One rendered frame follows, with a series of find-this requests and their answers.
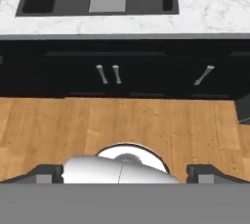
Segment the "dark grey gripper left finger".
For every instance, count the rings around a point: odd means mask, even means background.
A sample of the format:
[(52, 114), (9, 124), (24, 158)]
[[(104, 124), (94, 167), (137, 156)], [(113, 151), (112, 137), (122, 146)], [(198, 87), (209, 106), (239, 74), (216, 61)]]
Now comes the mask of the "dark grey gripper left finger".
[(4, 181), (1, 184), (62, 184), (62, 164), (38, 164), (29, 172)]

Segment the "black cupboard door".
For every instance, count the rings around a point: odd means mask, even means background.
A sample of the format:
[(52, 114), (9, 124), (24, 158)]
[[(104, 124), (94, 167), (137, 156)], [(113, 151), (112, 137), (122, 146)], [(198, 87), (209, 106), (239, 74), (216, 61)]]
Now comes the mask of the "black cupboard door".
[[(215, 68), (195, 86), (207, 66)], [(180, 70), (173, 84), (173, 94), (179, 98), (227, 99), (250, 83), (250, 55), (216, 56), (180, 61)]]
[(94, 56), (53, 53), (43, 59), (48, 63), (55, 85), (66, 96), (103, 95), (108, 84), (103, 84), (96, 65), (104, 63)]
[(122, 84), (116, 84), (125, 94), (166, 95), (174, 68), (168, 56), (132, 55), (111, 59), (111, 66), (119, 65)]

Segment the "dark grey appliance corner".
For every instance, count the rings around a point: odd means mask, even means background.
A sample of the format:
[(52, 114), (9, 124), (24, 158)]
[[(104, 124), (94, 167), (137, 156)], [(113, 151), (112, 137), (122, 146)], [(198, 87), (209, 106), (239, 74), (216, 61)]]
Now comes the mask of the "dark grey appliance corner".
[(235, 101), (238, 122), (250, 125), (250, 94)]

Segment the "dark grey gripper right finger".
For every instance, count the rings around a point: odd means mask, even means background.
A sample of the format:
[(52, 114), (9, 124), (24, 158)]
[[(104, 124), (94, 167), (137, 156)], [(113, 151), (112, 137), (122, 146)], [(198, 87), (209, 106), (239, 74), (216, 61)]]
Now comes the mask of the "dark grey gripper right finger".
[(217, 169), (212, 164), (189, 164), (187, 166), (188, 184), (228, 184), (228, 183), (246, 183), (231, 175), (227, 175)]

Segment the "white round thing, black rim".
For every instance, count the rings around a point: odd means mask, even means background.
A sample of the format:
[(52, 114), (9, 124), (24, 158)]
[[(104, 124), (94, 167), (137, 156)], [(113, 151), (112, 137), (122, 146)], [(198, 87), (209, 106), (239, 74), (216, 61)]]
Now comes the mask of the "white round thing, black rim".
[(62, 179), (65, 184), (179, 184), (158, 153), (137, 143), (73, 156), (63, 164)]

